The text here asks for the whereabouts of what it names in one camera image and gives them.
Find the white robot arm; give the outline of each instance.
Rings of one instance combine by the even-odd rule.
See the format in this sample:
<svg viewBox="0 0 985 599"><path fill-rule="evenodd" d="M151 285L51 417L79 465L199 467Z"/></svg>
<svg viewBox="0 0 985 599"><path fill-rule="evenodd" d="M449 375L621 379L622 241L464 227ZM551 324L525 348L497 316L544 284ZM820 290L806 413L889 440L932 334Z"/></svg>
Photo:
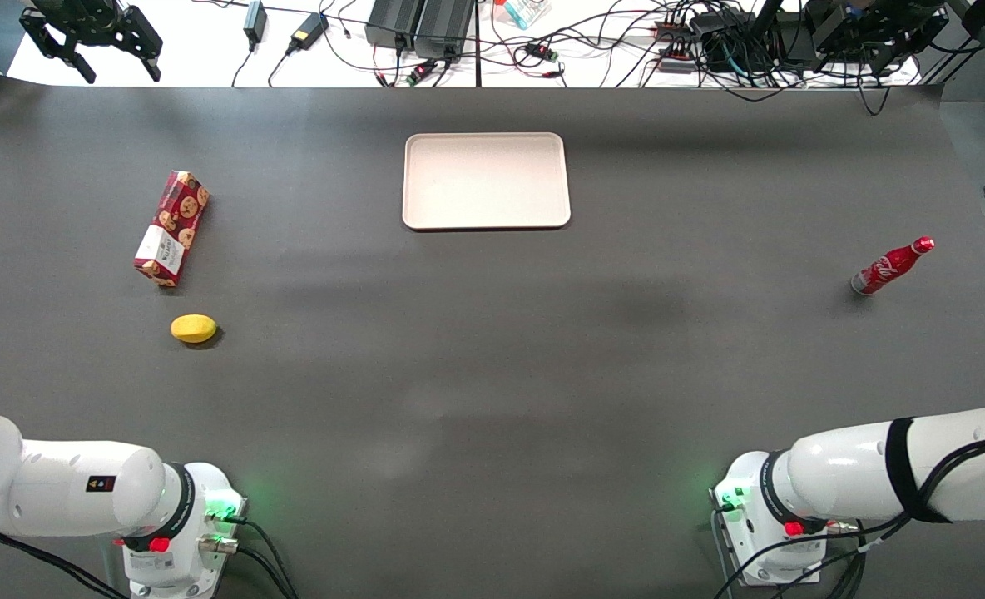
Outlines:
<svg viewBox="0 0 985 599"><path fill-rule="evenodd" d="M117 535L131 592L159 599L215 594L237 549L245 498L210 463L163 463L115 441L23 439L0 416L0 533Z"/></svg>
<svg viewBox="0 0 985 599"><path fill-rule="evenodd" d="M817 582L832 520L985 520L985 453L946 473L927 499L919 492L946 456L984 443L982 408L839 428L740 456L712 497L743 583L789 584L807 572L801 582Z"/></svg>

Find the dark gray table surface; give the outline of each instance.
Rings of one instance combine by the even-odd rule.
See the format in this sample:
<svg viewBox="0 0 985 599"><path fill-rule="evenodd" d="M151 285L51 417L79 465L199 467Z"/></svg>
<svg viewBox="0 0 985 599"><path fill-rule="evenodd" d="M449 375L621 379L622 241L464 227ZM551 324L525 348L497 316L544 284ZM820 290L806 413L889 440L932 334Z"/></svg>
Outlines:
<svg viewBox="0 0 985 599"><path fill-rule="evenodd" d="M572 223L406 229L410 134L499 130L562 136ZM161 291L131 258L172 168L214 200ZM305 598L705 599L737 454L985 406L979 201L931 90L870 118L851 92L0 81L0 413L216 463ZM170 337L188 312L214 348ZM83 592L0 549L0 597ZM220 597L269 596L231 561ZM860 596L985 596L985 523L912 524Z"/></svg>

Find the power supply box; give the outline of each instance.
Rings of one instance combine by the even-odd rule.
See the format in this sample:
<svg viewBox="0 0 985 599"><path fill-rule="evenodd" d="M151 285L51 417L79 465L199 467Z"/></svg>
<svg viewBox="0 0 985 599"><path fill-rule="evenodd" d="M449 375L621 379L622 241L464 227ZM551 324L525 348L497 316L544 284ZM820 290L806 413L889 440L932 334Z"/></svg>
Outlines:
<svg viewBox="0 0 985 599"><path fill-rule="evenodd" d="M473 14L474 0L427 0L415 34L415 52L423 58L458 60Z"/></svg>
<svg viewBox="0 0 985 599"><path fill-rule="evenodd" d="M374 0L367 19L367 42L382 48L415 49L415 31L424 0Z"/></svg>

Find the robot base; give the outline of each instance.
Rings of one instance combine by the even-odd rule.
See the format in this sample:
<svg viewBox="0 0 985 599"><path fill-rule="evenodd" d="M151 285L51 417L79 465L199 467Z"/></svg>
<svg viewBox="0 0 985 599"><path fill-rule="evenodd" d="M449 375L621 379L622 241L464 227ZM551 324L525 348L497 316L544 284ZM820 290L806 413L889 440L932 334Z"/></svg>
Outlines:
<svg viewBox="0 0 985 599"><path fill-rule="evenodd" d="M242 515L245 498L226 475L210 463L188 463L193 478L193 508L165 552L136 552L123 548L131 598L211 599L219 588L226 553L202 549L202 539L235 538L236 524L212 519Z"/></svg>
<svg viewBox="0 0 985 599"><path fill-rule="evenodd" d="M723 512L721 519L725 523L725 543L737 568L759 551L792 538L785 534L785 525L774 519L759 489L759 472L767 455L754 451L733 460L725 480L711 492L716 505L729 503L735 507ZM825 541L800 542L767 551L744 570L740 580L748 587L788 584L822 562L824 545ZM819 582L819 576L820 572L815 572L800 582Z"/></svg>

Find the red button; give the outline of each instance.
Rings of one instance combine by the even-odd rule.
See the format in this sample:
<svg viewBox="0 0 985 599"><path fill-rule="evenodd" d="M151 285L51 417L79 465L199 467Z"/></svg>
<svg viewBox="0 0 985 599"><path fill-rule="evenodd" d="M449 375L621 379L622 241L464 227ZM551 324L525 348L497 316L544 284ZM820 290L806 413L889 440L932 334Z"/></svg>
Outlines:
<svg viewBox="0 0 985 599"><path fill-rule="evenodd" d="M158 536L157 538L151 539L149 541L149 551L155 551L156 553L163 553L171 545L171 540L169 538L163 538Z"/></svg>

